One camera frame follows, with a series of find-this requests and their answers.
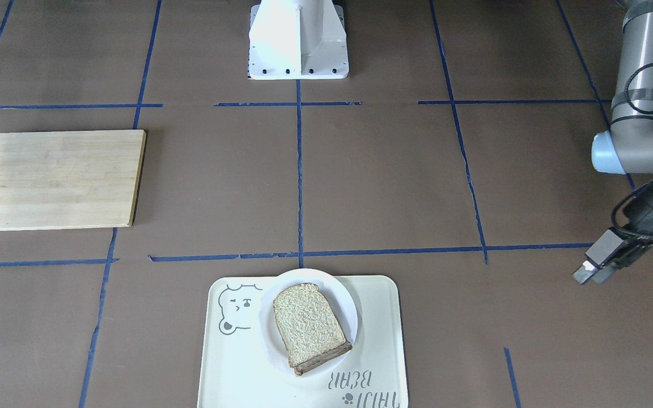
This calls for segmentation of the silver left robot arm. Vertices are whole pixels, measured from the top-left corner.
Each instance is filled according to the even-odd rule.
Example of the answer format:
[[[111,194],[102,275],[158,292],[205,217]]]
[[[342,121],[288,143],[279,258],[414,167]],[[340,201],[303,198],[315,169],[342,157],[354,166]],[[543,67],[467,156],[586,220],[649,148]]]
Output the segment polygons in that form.
[[[653,174],[653,1],[626,7],[612,120],[593,138],[591,160],[601,173]],[[604,282],[653,247],[653,179],[622,199],[610,222],[573,274],[578,283]]]

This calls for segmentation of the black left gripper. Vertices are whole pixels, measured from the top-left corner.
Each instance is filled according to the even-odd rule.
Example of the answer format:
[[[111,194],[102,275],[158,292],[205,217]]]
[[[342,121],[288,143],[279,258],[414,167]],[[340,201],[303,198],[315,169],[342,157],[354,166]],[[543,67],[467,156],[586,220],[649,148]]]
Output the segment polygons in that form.
[[[573,273],[578,284],[601,284],[616,270],[632,265],[653,247],[653,184],[645,184],[617,204],[611,227],[586,251]]]

